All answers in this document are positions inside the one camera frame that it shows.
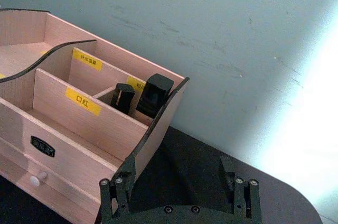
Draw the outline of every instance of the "wooden panel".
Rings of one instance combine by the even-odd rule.
[[[141,80],[128,72],[114,67],[111,64],[108,64],[107,62],[100,60],[95,56],[90,56],[102,62],[101,70],[97,70],[87,64],[82,63],[79,60],[72,59],[68,81],[69,84],[90,95],[95,95],[99,92],[102,92],[111,86],[115,86],[117,83],[127,83],[129,77],[133,77],[136,80],[139,80],[140,82],[145,84],[144,80]],[[134,116],[134,112],[140,97],[141,92],[136,91],[132,103],[130,104],[129,114],[132,117]]]
[[[32,135],[53,146],[55,157],[49,157],[32,146]],[[81,138],[75,138],[78,141],[75,142],[2,98],[0,137],[97,199],[100,199],[99,181],[112,177],[118,168],[115,163],[83,147]]]
[[[150,133],[146,143],[139,151],[139,153],[135,156],[136,179],[141,175],[143,169],[146,167],[146,165],[158,149],[159,145],[161,144],[163,137],[168,130],[170,122],[175,114],[175,111],[180,104],[186,85],[187,83],[173,97],[173,99],[163,112],[162,116],[158,120],[155,128]]]
[[[0,11],[0,45],[44,41],[47,12]]]
[[[72,184],[50,168],[32,159],[29,155],[23,153],[2,138],[0,138],[0,154],[35,176],[42,171],[46,172],[48,175],[44,180],[44,183],[57,190],[92,215],[97,215],[101,204],[100,200]]]
[[[54,210],[73,224],[93,224],[96,215],[90,214],[47,184],[34,187],[30,184],[31,173],[0,154],[0,175]]]
[[[51,118],[45,116],[44,114],[38,112],[35,109],[31,109],[27,111],[28,114],[32,115],[34,118],[38,119],[42,123],[48,125],[49,127],[53,128],[57,132],[61,133],[62,135],[66,136],[67,138],[71,139],[73,142],[79,144],[80,146],[84,147],[85,149],[92,152],[94,155],[100,156],[104,159],[107,163],[108,167],[111,167],[111,164],[114,167],[120,167],[122,165],[122,161],[118,158],[108,154],[107,152],[103,151],[102,149],[98,148],[97,146],[92,145],[84,138],[80,137],[79,135],[71,132],[64,126],[60,125],[59,123],[55,122]]]
[[[76,100],[69,99],[65,95],[67,88],[74,89],[88,101],[99,105],[99,115],[83,108]],[[122,161],[148,128],[41,69],[36,70],[33,107]]]
[[[96,57],[105,60],[126,72],[132,73],[144,81],[147,81],[150,76],[160,73],[172,79],[175,82],[175,88],[184,79],[182,76],[152,63],[147,59],[112,44],[52,14],[48,14],[45,34],[46,43],[57,45],[70,40],[90,39],[96,39],[98,42],[96,51],[93,53]]]
[[[94,49],[95,45],[96,42],[86,42],[64,46],[54,51],[49,57],[42,61],[41,64],[38,65],[38,68],[42,68],[60,79],[68,81],[73,48],[80,47],[90,52]],[[0,83],[0,97],[23,110],[32,109],[35,69],[36,68],[19,78]]]
[[[35,63],[51,48],[46,43],[0,46],[0,73],[6,77],[17,74]]]
[[[115,88],[116,88],[116,86],[107,88],[104,91],[94,95],[93,97],[96,98],[96,99],[99,99],[100,101],[103,101],[104,103],[106,103],[108,105],[110,105]]]

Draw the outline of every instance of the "white wall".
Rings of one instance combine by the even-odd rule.
[[[291,184],[338,222],[328,207],[338,202],[337,0],[0,5],[49,10],[189,76],[173,126]]]

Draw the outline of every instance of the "curved black edge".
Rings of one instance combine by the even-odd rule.
[[[137,146],[134,148],[134,150],[131,152],[131,154],[128,155],[128,158],[135,158],[135,156],[139,153],[139,151],[142,149],[142,147],[144,146],[144,144],[147,142],[150,134],[153,132],[155,126],[157,125],[159,119],[162,117],[164,111],[167,109],[168,105],[170,104],[170,102],[172,101],[172,99],[175,97],[175,95],[179,92],[179,90],[190,80],[189,77],[186,77],[180,84],[177,85],[177,87],[170,93],[169,98],[167,100],[167,102],[162,106],[162,108],[159,110],[159,112],[157,113],[156,117],[154,118],[152,124],[150,125],[150,127],[148,128],[148,130],[146,131],[146,133],[143,135],[142,139],[140,140],[140,142],[137,144]],[[121,170],[123,170],[123,165],[125,164],[125,162],[123,162],[123,164],[118,168],[118,170],[115,172],[115,174],[112,176],[111,181],[114,181],[114,179],[117,178],[117,176],[119,175],[119,173],[121,172]],[[98,210],[98,214],[96,216],[96,220],[95,220],[95,224],[100,224],[101,223],[101,206]]]
[[[56,50],[58,50],[62,47],[65,47],[65,46],[70,45],[70,44],[75,44],[75,43],[87,43],[87,42],[94,42],[94,41],[96,41],[96,40],[93,39],[93,40],[84,40],[84,41],[74,41],[74,42],[67,42],[67,43],[59,44],[59,45],[51,48],[48,52],[46,52],[42,57],[40,57],[38,60],[36,60],[31,66],[27,67],[25,70],[18,72],[16,74],[12,75],[12,76],[8,76],[6,78],[0,79],[0,83],[7,82],[7,81],[10,81],[10,80],[14,80],[14,79],[19,78],[19,77],[25,75],[26,73],[32,71],[39,64],[41,64],[46,58],[48,58],[52,53],[54,53]]]
[[[172,99],[175,97],[175,95],[179,92],[179,90],[190,80],[189,77],[186,77],[180,84],[177,85],[177,87],[170,93],[169,98],[167,100],[167,102],[161,107],[161,109],[159,110],[159,112],[157,113],[156,117],[154,118],[154,120],[152,121],[150,127],[148,128],[148,130],[146,131],[146,133],[143,135],[142,139],[140,140],[140,142],[137,144],[137,146],[134,148],[134,150],[132,151],[131,154],[133,154],[134,156],[136,156],[139,151],[142,149],[142,147],[144,146],[144,144],[147,142],[150,134],[153,132],[155,126],[157,125],[159,119],[162,117],[164,111],[167,109],[169,103],[172,101]]]
[[[37,9],[22,9],[22,8],[0,8],[0,12],[1,11],[35,11],[35,12],[46,12],[46,13],[50,13],[50,11],[47,10],[37,10]]]

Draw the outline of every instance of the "black mechanical bracket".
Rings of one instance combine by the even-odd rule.
[[[250,179],[245,182],[236,176],[231,159],[225,156],[220,157],[219,177],[232,205],[231,212],[200,206],[165,206],[131,213],[129,202],[135,181],[135,159],[130,155],[112,181],[100,181],[102,224],[261,224],[258,181]],[[118,204],[115,214],[112,212],[112,199],[116,199]]]

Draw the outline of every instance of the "black table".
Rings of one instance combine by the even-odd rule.
[[[165,205],[196,204],[224,209],[225,193],[218,177],[223,152],[170,127],[133,189],[131,211]],[[295,189],[233,159],[236,175],[260,182],[265,224],[322,223],[314,207]],[[0,176],[0,223],[69,223]]]

